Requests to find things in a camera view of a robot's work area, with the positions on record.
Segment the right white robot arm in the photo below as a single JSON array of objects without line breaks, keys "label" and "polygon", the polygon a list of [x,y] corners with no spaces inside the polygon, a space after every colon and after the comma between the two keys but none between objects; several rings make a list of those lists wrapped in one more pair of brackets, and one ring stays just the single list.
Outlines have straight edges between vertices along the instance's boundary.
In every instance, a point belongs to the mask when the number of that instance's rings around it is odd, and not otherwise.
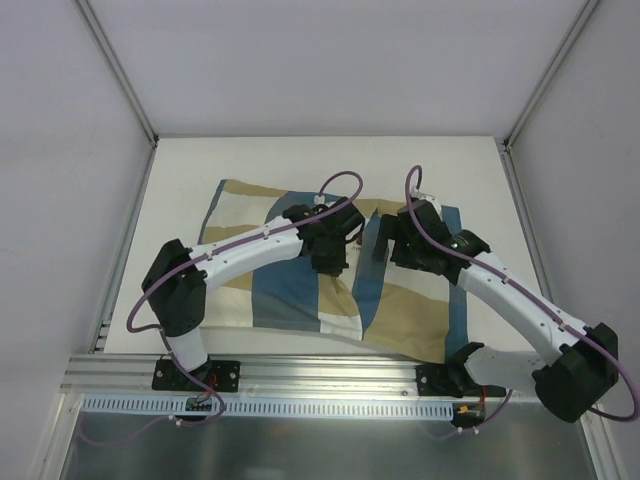
[{"label": "right white robot arm", "polygon": [[469,230],[452,233],[426,198],[382,216],[372,257],[446,278],[531,346],[507,352],[468,343],[446,364],[449,394],[469,395],[482,385],[519,390],[573,423],[617,383],[618,337],[609,326],[591,327],[533,293],[480,237]]}]

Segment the white pillow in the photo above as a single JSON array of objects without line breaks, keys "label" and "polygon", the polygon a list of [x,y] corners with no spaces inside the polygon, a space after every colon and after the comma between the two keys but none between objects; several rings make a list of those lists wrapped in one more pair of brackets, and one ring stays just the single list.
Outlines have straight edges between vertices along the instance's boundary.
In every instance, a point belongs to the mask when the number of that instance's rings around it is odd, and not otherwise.
[{"label": "white pillow", "polygon": [[355,269],[358,265],[362,242],[363,235],[360,234],[355,240],[346,245],[346,263],[349,269]]}]

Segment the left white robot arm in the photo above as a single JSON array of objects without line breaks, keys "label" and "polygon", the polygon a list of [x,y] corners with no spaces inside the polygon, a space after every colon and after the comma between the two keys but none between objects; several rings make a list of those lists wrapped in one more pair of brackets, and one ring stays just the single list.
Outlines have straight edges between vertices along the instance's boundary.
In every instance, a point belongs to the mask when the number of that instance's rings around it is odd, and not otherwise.
[{"label": "left white robot arm", "polygon": [[330,206],[293,205],[260,227],[210,244],[189,248],[178,239],[166,242],[142,281],[141,301],[157,319],[175,364],[174,378],[188,390],[208,381],[209,354],[200,325],[209,292],[298,257],[308,257],[317,273],[338,276],[348,267],[346,246],[364,224],[353,202],[341,197]]}]

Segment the blue tan white checked pillowcase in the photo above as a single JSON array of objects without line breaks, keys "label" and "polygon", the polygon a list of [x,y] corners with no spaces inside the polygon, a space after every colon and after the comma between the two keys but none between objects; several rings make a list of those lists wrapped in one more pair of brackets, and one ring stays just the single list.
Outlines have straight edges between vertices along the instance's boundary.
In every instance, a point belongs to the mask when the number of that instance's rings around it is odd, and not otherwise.
[{"label": "blue tan white checked pillowcase", "polygon": [[358,265],[338,277],[314,272],[308,258],[271,264],[210,292],[205,328],[317,332],[441,363],[468,341],[467,298],[446,279],[375,262],[380,217],[401,203],[358,199],[365,217]]}]

